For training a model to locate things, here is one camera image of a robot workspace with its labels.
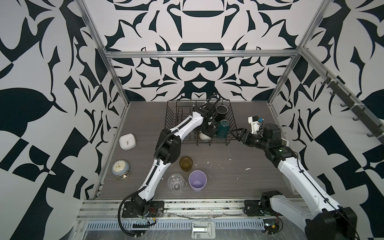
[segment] wall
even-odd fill
[[[380,0],[335,0],[308,44],[333,74],[384,119]],[[358,216],[361,239],[384,237],[384,146],[301,58],[273,103],[291,147],[315,180]]]
[[[0,5],[1,239],[67,239],[124,103],[75,2]]]
[[[296,49],[321,0],[86,0],[109,51]],[[130,100],[267,100],[288,57],[115,59]]]

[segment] alarm clock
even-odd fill
[[[115,176],[119,176],[129,171],[129,164],[124,160],[116,161],[112,166],[112,173]]]
[[[136,140],[132,133],[121,136],[119,143],[123,150],[128,150],[136,146]]]

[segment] dish rack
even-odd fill
[[[217,101],[217,98],[213,97],[210,103],[214,103]],[[167,111],[166,111],[166,122],[165,128],[171,129],[178,124],[180,124],[185,118],[187,118],[190,114],[192,114],[192,109],[194,106],[201,106],[205,103],[205,100],[170,100],[167,101]],[[228,145],[229,142],[234,139],[234,137],[230,134],[231,130],[237,129],[235,117],[233,115],[231,101],[228,99],[224,99],[220,96],[220,100],[216,103],[217,105],[225,105],[228,108],[227,115],[225,119],[229,122],[230,128],[228,135],[225,138],[220,138],[218,136],[213,136],[210,140],[201,140],[199,138],[199,132],[197,129],[194,129],[190,134],[188,134],[182,144],[209,144],[212,143],[225,143]]]

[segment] brown glass cup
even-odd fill
[[[192,169],[193,161],[190,157],[180,158],[180,167],[184,172],[188,172]]]

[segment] black cup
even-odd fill
[[[220,122],[221,120],[224,120],[227,113],[228,113],[228,108],[224,105],[217,105],[216,106],[216,112],[217,115],[215,117],[216,122]]]

